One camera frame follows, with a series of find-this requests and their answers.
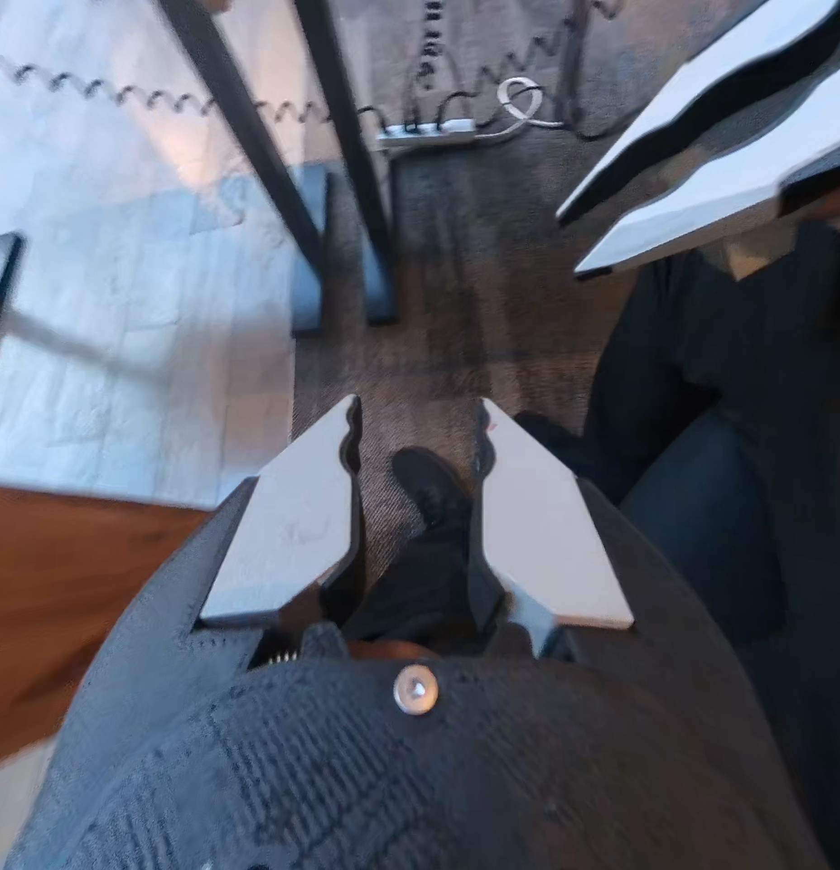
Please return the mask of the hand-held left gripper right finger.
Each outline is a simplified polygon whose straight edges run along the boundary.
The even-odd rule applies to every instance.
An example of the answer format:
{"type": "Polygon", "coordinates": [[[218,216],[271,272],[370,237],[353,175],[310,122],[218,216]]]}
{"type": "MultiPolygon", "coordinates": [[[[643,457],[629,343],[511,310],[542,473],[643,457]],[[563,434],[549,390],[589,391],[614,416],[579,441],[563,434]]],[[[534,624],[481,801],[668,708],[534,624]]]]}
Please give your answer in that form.
{"type": "Polygon", "coordinates": [[[634,616],[569,467],[489,397],[478,401],[469,603],[539,658],[565,627],[624,632],[634,616]]]}

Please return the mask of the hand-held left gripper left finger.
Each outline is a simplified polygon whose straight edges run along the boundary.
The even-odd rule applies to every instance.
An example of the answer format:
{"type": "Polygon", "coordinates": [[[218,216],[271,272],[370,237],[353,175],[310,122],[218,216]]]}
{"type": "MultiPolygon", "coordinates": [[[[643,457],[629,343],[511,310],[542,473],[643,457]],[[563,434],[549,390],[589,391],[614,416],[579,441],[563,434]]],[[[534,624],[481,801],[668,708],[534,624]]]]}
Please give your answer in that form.
{"type": "Polygon", "coordinates": [[[346,395],[262,467],[200,612],[204,625],[347,619],[364,585],[361,437],[360,397],[346,395]]]}

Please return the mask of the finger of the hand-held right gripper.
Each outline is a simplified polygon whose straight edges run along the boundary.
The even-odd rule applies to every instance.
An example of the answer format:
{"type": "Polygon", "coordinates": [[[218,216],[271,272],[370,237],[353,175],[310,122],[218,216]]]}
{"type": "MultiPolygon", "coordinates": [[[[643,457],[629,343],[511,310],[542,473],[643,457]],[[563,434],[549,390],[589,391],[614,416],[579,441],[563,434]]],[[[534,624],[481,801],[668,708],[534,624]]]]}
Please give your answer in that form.
{"type": "Polygon", "coordinates": [[[840,1],[768,1],[685,62],[556,211],[573,223],[729,116],[792,87],[840,44],[840,1]]]}
{"type": "Polygon", "coordinates": [[[627,271],[780,219],[784,178],[840,146],[840,69],[761,135],[627,212],[574,269],[579,280],[627,271]]]}

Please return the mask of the person's black shoe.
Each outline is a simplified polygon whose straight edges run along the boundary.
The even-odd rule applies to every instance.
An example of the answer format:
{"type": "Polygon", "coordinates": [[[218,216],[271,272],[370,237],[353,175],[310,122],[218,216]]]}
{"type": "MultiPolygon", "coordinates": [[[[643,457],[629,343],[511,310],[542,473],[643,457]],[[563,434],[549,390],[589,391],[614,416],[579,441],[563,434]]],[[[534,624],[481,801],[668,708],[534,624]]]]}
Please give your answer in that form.
{"type": "Polygon", "coordinates": [[[445,459],[427,448],[406,447],[392,456],[391,470],[427,529],[468,527],[472,499],[445,459]]]}

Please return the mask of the white power strip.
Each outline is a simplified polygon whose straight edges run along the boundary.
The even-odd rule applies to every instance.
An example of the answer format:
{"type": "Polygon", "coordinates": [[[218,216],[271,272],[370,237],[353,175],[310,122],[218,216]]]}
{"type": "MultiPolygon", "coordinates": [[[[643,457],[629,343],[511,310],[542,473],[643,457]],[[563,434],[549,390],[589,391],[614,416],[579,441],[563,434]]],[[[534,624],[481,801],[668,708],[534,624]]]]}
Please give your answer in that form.
{"type": "Polygon", "coordinates": [[[390,125],[375,137],[377,150],[407,153],[410,150],[441,150],[470,145],[478,138],[475,122],[470,118],[456,118],[415,126],[390,125]]]}

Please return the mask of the black table leg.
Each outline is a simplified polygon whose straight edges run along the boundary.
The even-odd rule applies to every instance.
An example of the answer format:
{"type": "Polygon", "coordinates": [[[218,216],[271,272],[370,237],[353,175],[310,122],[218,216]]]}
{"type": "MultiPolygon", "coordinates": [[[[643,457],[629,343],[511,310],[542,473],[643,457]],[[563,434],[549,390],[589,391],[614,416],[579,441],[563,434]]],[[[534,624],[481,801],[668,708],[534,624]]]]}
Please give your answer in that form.
{"type": "Polygon", "coordinates": [[[391,219],[363,138],[336,22],[326,1],[298,1],[294,5],[362,219],[364,315],[372,326],[394,324],[398,310],[391,219]]]}
{"type": "Polygon", "coordinates": [[[201,2],[157,4],[295,242],[291,333],[317,334],[323,326],[328,169],[309,164],[300,169],[299,183],[295,181],[225,39],[201,2]]]}

